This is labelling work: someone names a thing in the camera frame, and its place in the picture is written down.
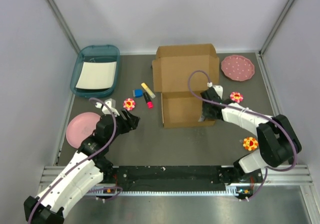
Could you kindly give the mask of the brown cardboard box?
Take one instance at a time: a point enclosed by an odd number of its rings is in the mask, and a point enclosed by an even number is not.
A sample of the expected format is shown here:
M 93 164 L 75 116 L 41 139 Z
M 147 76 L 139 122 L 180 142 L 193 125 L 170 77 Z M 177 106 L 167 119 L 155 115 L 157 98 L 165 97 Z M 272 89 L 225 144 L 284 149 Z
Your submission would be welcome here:
M 153 89 L 161 96 L 164 128 L 213 126 L 200 121 L 202 101 L 194 95 L 205 91 L 209 80 L 219 84 L 220 61 L 213 44 L 160 46 L 152 62 Z

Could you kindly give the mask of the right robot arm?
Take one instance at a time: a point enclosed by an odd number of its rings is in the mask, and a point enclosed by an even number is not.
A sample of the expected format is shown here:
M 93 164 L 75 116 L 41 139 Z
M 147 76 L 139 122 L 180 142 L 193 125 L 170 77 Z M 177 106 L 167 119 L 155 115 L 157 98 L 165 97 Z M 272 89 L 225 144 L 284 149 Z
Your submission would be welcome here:
M 258 142 L 256 150 L 234 162 L 236 180 L 244 182 L 262 168 L 280 171 L 279 166 L 285 162 L 291 164 L 289 169 L 296 166 L 302 147 L 286 116 L 263 115 L 231 99 L 224 100 L 213 87 L 201 92 L 199 97 L 204 118 L 239 126 L 252 133 Z

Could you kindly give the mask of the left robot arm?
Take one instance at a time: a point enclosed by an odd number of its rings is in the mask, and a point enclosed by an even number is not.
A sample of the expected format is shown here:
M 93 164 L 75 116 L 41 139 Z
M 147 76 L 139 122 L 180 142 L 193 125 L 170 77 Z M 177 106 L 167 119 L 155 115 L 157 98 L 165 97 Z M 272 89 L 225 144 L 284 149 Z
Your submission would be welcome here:
M 36 197 L 23 204 L 28 223 L 63 223 L 71 209 L 97 184 L 113 178 L 113 165 L 105 158 L 109 145 L 121 134 L 135 130 L 140 118 L 127 110 L 100 117 L 69 164 Z

